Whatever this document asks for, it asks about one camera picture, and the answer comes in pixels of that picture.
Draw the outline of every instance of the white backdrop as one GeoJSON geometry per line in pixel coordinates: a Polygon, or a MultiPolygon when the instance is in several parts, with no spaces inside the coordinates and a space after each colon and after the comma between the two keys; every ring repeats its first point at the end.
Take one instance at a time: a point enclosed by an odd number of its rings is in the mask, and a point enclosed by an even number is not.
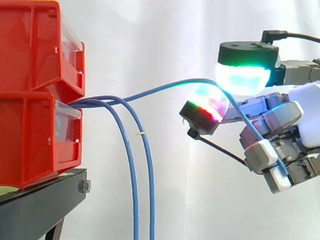
{"type": "MultiPolygon", "coordinates": [[[[219,44],[259,40],[263,30],[320,36],[318,0],[60,0],[86,44],[86,95],[126,97],[185,78],[213,78],[219,44]]],[[[320,57],[320,45],[278,43],[283,60],[320,57]]],[[[318,240],[320,178],[272,195],[263,177],[191,140],[179,111],[193,87],[137,100],[155,172],[157,240],[318,240]]],[[[148,239],[147,167],[131,117],[128,131],[138,178],[140,239],[148,239]]],[[[65,220],[63,240],[132,239],[127,156],[111,115],[84,112],[83,164],[92,190],[65,220]]],[[[210,137],[243,157],[243,124],[210,137]]]]}

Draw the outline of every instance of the blue cable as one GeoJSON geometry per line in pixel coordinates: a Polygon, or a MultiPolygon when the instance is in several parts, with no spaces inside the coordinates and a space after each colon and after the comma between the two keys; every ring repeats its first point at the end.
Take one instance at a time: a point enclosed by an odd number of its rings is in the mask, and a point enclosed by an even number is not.
{"type": "MultiPolygon", "coordinates": [[[[122,98],[117,96],[104,96],[104,100],[112,100],[119,104],[122,104],[126,109],[131,113],[136,125],[138,126],[138,129],[141,133],[145,132],[144,127],[142,126],[137,113],[135,110],[124,101],[122,98]]],[[[79,100],[77,104],[85,106],[87,100],[79,100]]],[[[149,224],[149,239],[154,240],[155,239],[155,180],[154,180],[154,168],[152,163],[152,156],[150,151],[150,146],[148,142],[148,138],[145,134],[141,135],[144,150],[145,150],[145,156],[146,156],[146,162],[147,162],[147,168],[148,168],[148,176],[149,176],[149,201],[150,201],[150,224],[149,224]]]]}
{"type": "Polygon", "coordinates": [[[119,115],[117,112],[106,102],[96,99],[87,99],[81,100],[83,105],[98,105],[100,107],[104,107],[109,110],[109,112],[113,115],[116,124],[119,127],[121,132],[121,136],[124,142],[125,150],[127,153],[128,161],[129,161],[129,169],[130,169],[130,176],[131,176],[131,187],[132,187],[132,201],[133,201],[133,240],[139,240],[139,209],[138,209],[138,187],[137,187],[137,179],[136,179],[136,170],[135,170],[135,163],[134,157],[131,151],[129,139],[125,130],[123,123],[120,120],[119,115]]]}
{"type": "MultiPolygon", "coordinates": [[[[263,140],[264,137],[258,132],[258,130],[255,128],[255,126],[251,123],[251,121],[248,119],[248,117],[241,111],[241,109],[239,108],[238,103],[236,102],[236,100],[232,97],[231,94],[229,94],[228,92],[224,91],[218,84],[216,81],[207,79],[207,78],[190,78],[190,79],[185,79],[185,80],[180,80],[180,81],[175,81],[175,82],[171,82],[162,86],[158,86],[155,87],[153,89],[135,94],[133,96],[129,96],[124,98],[123,100],[125,100],[126,102],[130,102],[130,101],[134,101],[146,96],[149,96],[151,94],[155,94],[157,92],[166,90],[166,89],[170,89],[173,87],[177,87],[177,86],[181,86],[181,85],[186,85],[186,84],[210,84],[210,85],[214,85],[218,88],[220,88],[222,90],[222,92],[226,95],[226,97],[229,99],[230,103],[233,105],[234,109],[238,112],[238,114],[240,115],[241,119],[244,121],[244,123],[250,128],[250,130],[255,134],[255,136],[257,137],[258,140],[263,140]]],[[[98,100],[104,100],[105,96],[94,96],[94,97],[89,97],[89,98],[84,98],[84,99],[98,99],[98,100]]],[[[76,108],[77,107],[77,103],[79,101],[75,101],[73,103],[73,107],[76,108]]],[[[110,106],[112,105],[116,105],[118,104],[116,101],[110,101],[108,102],[108,104],[110,106]]],[[[87,108],[92,108],[95,107],[93,105],[87,105],[87,108]]],[[[282,173],[283,176],[288,176],[289,172],[285,166],[285,164],[283,163],[283,161],[278,158],[277,160],[277,165],[279,166],[279,169],[282,173]]]]}

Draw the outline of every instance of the transparent drawer front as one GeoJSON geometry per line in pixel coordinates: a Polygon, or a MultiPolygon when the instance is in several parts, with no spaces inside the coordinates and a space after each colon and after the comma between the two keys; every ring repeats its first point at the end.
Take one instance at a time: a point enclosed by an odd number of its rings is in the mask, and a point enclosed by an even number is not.
{"type": "Polygon", "coordinates": [[[55,102],[55,141],[77,142],[75,139],[75,121],[81,119],[81,111],[60,101],[55,102]]]}
{"type": "Polygon", "coordinates": [[[83,50],[82,43],[61,16],[61,45],[64,58],[76,69],[76,53],[83,50]]]}

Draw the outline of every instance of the red plastic drawer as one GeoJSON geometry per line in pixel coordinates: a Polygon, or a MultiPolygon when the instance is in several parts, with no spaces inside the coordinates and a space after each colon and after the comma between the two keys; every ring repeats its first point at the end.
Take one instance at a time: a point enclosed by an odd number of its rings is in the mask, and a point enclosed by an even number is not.
{"type": "Polygon", "coordinates": [[[81,164],[82,112],[51,93],[0,93],[0,133],[0,186],[24,189],[81,164]]]}
{"type": "Polygon", "coordinates": [[[70,103],[85,95],[85,46],[55,1],[0,0],[0,92],[50,92],[70,103]]]}

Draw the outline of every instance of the black metal stand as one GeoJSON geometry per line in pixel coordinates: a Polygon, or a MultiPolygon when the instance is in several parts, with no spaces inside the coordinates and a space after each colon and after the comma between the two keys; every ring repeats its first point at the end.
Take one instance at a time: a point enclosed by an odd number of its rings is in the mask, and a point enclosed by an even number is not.
{"type": "Polygon", "coordinates": [[[60,239],[65,216],[86,198],[87,170],[73,169],[24,191],[0,196],[0,240],[60,239]]]}

